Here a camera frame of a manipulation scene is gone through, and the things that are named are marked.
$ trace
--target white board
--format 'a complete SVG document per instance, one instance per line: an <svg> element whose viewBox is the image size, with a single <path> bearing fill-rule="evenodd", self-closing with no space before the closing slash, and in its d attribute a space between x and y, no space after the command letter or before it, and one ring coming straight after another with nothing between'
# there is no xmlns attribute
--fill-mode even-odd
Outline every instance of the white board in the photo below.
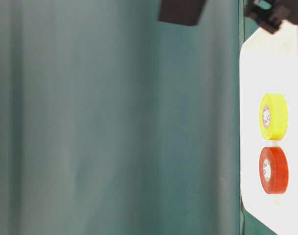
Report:
<svg viewBox="0 0 298 235"><path fill-rule="evenodd" d="M264 94L280 93L288 105L288 128L279 141L263 139L259 128ZM284 194L267 194L259 177L263 147L279 146L288 163ZM241 194L245 209L279 235L298 235L298 26L285 22L271 35L258 29L240 55Z"/></svg>

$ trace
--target red tape roll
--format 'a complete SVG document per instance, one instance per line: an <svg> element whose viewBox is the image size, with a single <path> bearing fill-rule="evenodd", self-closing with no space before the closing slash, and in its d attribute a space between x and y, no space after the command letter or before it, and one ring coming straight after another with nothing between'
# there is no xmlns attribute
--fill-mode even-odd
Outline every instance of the red tape roll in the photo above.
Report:
<svg viewBox="0 0 298 235"><path fill-rule="evenodd" d="M282 194L288 186L288 164L280 147L265 147L260 155L260 179L267 194Z"/></svg>

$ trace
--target black clamp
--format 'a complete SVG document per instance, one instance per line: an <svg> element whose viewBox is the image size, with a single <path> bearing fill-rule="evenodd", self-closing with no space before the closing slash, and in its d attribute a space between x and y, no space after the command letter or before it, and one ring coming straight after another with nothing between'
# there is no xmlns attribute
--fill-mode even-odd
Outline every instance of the black clamp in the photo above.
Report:
<svg viewBox="0 0 298 235"><path fill-rule="evenodd" d="M280 29L283 20L298 25L298 0L264 0L270 4L263 9L260 0L249 0L245 7L245 16L252 18L263 29L274 34Z"/></svg>

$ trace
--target fabric backdrop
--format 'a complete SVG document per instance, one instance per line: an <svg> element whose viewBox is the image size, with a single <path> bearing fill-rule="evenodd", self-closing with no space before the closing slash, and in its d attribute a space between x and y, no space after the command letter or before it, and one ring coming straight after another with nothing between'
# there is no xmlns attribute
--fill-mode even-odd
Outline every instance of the fabric backdrop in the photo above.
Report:
<svg viewBox="0 0 298 235"><path fill-rule="evenodd" d="M0 0L0 235L239 234L238 4Z"/></svg>

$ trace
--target yellow tape roll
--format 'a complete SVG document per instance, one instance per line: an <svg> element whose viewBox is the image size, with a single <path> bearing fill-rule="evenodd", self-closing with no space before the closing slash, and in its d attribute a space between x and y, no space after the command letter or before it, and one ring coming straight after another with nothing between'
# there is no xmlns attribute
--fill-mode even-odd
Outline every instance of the yellow tape roll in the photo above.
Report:
<svg viewBox="0 0 298 235"><path fill-rule="evenodd" d="M281 94L266 94L260 107L260 129L267 140L280 140L288 125L288 108Z"/></svg>

